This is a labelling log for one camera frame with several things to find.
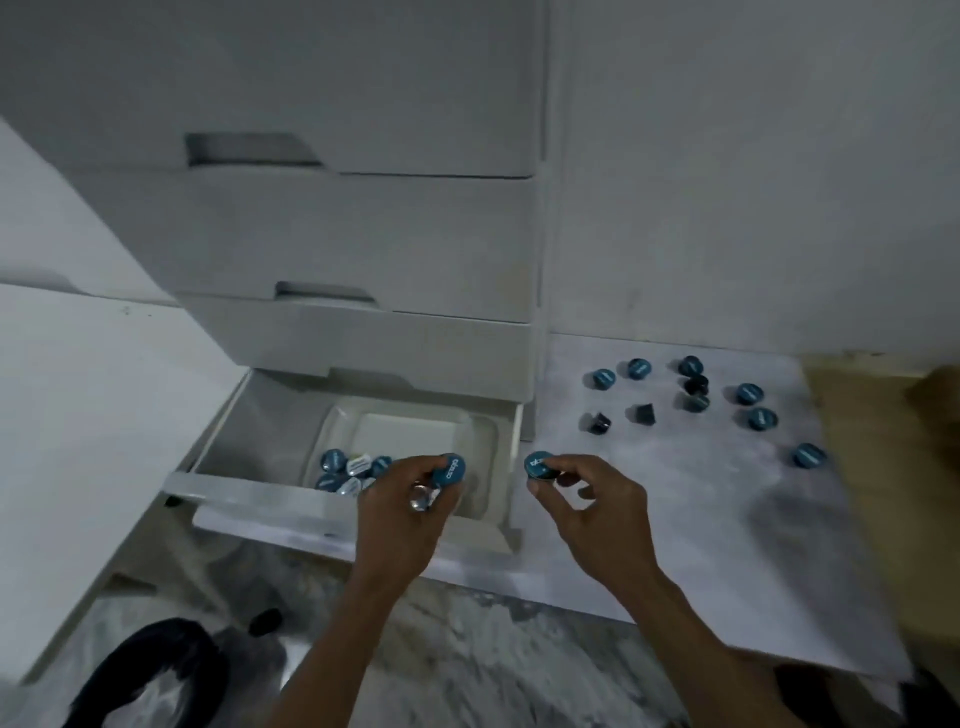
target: white wall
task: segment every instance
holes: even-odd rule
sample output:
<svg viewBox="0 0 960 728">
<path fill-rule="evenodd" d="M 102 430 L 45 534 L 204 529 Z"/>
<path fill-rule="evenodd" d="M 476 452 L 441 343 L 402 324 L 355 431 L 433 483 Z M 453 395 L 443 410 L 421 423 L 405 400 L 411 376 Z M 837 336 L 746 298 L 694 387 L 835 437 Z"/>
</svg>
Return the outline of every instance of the white wall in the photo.
<svg viewBox="0 0 960 728">
<path fill-rule="evenodd" d="M 575 12 L 554 329 L 960 359 L 960 4 Z"/>
<path fill-rule="evenodd" d="M 60 174 L 3 119 L 0 283 L 173 302 Z"/>
</svg>

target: drawer handle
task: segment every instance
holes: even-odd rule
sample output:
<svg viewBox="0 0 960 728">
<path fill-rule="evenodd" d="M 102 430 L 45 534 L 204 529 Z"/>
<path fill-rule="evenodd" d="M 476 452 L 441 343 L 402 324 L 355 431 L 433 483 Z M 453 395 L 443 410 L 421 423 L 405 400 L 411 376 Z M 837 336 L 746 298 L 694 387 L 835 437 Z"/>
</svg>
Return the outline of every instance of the drawer handle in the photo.
<svg viewBox="0 0 960 728">
<path fill-rule="evenodd" d="M 362 311 L 382 310 L 376 299 L 363 288 L 293 280 L 277 282 L 274 288 L 274 301 L 356 308 Z"/>
<path fill-rule="evenodd" d="M 189 167 L 231 164 L 324 167 L 306 142 L 292 133 L 189 133 L 184 135 L 183 144 Z"/>
</svg>

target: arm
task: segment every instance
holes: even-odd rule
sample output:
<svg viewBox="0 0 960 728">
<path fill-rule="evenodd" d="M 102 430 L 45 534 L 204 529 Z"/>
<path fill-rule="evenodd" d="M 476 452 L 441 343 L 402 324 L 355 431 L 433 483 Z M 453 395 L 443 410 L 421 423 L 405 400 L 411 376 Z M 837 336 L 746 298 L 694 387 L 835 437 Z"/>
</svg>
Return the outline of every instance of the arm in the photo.
<svg viewBox="0 0 960 728">
<path fill-rule="evenodd" d="M 284 687 L 269 728 L 343 728 L 394 604 L 433 557 L 460 485 L 444 488 L 426 513 L 409 506 L 415 481 L 446 459 L 397 460 L 357 502 L 357 554 L 323 636 Z"/>
<path fill-rule="evenodd" d="M 562 471 L 559 485 L 584 480 L 575 510 L 550 483 L 530 492 L 553 518 L 573 558 L 607 587 L 654 648 L 696 728 L 802 728 L 779 697 L 760 684 L 697 617 L 657 565 L 647 494 L 593 455 L 560 455 L 546 464 Z"/>
</svg>

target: drawer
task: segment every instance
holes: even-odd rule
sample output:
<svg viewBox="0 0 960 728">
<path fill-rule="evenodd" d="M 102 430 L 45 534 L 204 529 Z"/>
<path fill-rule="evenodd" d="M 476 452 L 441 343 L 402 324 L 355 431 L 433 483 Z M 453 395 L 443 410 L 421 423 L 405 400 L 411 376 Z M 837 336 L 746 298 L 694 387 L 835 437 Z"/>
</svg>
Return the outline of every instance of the drawer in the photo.
<svg viewBox="0 0 960 728">
<path fill-rule="evenodd" d="M 0 113 L 61 169 L 280 132 L 338 172 L 534 174 L 540 0 L 7 5 Z"/>
<path fill-rule="evenodd" d="M 320 450 L 369 448 L 399 458 L 456 447 L 467 462 L 465 488 L 442 541 L 511 553 L 518 547 L 507 522 L 522 410 L 398 388 L 384 378 L 252 370 L 212 435 L 195 446 L 200 454 L 171 473 L 164 490 L 255 521 L 351 540 L 356 500 L 312 487 Z"/>
<path fill-rule="evenodd" d="M 534 396 L 540 321 L 391 313 L 320 298 L 180 302 L 233 361 L 256 369 L 314 376 L 348 369 L 430 392 L 522 402 Z"/>
<path fill-rule="evenodd" d="M 263 167 L 68 179 L 164 289 L 269 300 L 342 291 L 387 311 L 528 322 L 531 180 L 353 177 Z"/>
</svg>

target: hand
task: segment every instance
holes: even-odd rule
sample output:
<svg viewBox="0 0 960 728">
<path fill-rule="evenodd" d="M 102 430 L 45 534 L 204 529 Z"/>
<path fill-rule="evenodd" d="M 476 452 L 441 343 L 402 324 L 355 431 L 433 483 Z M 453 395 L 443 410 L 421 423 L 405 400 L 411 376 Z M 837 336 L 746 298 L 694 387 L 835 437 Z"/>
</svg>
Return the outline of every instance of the hand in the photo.
<svg viewBox="0 0 960 728">
<path fill-rule="evenodd" d="M 418 481 L 429 483 L 433 470 L 445 465 L 444 455 L 397 460 L 360 494 L 351 583 L 396 601 L 426 569 L 463 486 L 444 488 L 425 513 L 410 507 L 410 489 Z"/>
<path fill-rule="evenodd" d="M 554 486 L 530 480 L 527 488 L 546 509 L 580 568 L 620 599 L 661 577 L 647 518 L 647 492 L 596 455 L 557 455 L 543 461 L 561 471 L 557 484 L 585 480 L 577 493 L 594 502 L 578 511 Z"/>
</svg>

